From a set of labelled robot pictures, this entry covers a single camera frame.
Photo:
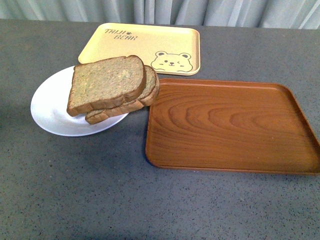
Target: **gray countertop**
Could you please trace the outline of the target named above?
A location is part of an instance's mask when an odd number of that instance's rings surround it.
[[[320,239],[318,176],[159,169],[148,108],[82,137],[30,113],[39,85],[78,64],[100,23],[0,20],[0,239]],[[320,138],[320,31],[195,26],[189,78],[272,82]]]

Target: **white curtain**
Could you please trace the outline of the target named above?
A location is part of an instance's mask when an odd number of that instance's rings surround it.
[[[0,19],[319,29],[320,0],[0,0]]]

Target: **whole wheat bread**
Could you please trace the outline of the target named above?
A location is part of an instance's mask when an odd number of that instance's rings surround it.
[[[118,107],[138,98],[145,87],[145,66],[135,55],[76,65],[66,111],[74,117]]]
[[[160,82],[157,73],[150,66],[145,66],[146,86],[141,95],[133,101],[125,102],[121,106],[103,110],[92,110],[85,116],[85,120],[90,124],[97,124],[110,117],[130,113],[144,106],[150,106],[158,96]]]

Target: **bread crust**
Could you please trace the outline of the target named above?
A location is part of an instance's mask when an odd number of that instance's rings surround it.
[[[127,114],[130,112],[142,109],[145,106],[150,106],[155,101],[155,99],[159,94],[160,82],[159,82],[157,73],[154,71],[152,67],[145,66],[145,68],[149,68],[149,70],[152,72],[151,77],[155,78],[155,85],[153,86],[149,95],[143,98],[137,98],[136,100],[124,103],[121,106],[117,106],[109,109],[103,109],[99,111],[91,111],[85,116],[85,120],[89,124],[97,124],[108,118],[119,116],[122,114]]]
[[[95,63],[101,63],[103,61],[109,61],[111,59],[115,59],[116,57],[113,57],[113,58],[108,58],[108,59],[103,59],[103,60],[99,60],[99,61],[96,61]],[[145,66],[142,62],[142,60],[136,56],[136,55],[130,55],[128,57],[126,56],[121,56],[121,57],[118,57],[118,58],[125,58],[125,59],[128,59],[130,60],[130,58],[138,58],[141,63],[142,63],[142,71],[143,71],[143,77],[140,81],[140,85],[132,90],[132,91],[129,91],[129,92],[126,92],[125,94],[119,94],[118,96],[115,96],[115,97],[112,97],[112,98],[104,98],[104,99],[98,99],[98,100],[95,100],[95,101],[91,101],[91,102],[87,102],[87,103],[84,103],[82,105],[78,105],[76,107],[72,107],[72,97],[74,95],[74,91],[76,91],[76,89],[74,88],[74,85],[75,85],[75,71],[73,72],[73,76],[72,76],[72,87],[71,87],[71,90],[70,90],[70,94],[69,94],[69,98],[68,98],[68,104],[67,104],[67,109],[66,109],[66,112],[72,116],[72,117],[75,117],[79,114],[84,114],[84,113],[88,113],[92,110],[100,110],[100,109],[110,109],[110,108],[115,108],[115,107],[118,107],[120,106],[121,104],[125,103],[125,102],[130,102],[136,98],[138,98],[140,96],[140,94],[143,92],[144,88],[146,87],[146,81],[147,81],[147,76],[146,76],[146,69],[145,69]],[[79,65],[76,65],[73,69],[75,70],[76,68],[81,68],[85,65],[88,65],[88,64],[91,64],[91,63],[85,63],[85,64],[79,64]]]

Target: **wooden tray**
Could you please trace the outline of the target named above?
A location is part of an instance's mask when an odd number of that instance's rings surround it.
[[[274,83],[162,79],[146,156],[159,168],[316,175],[320,145]]]

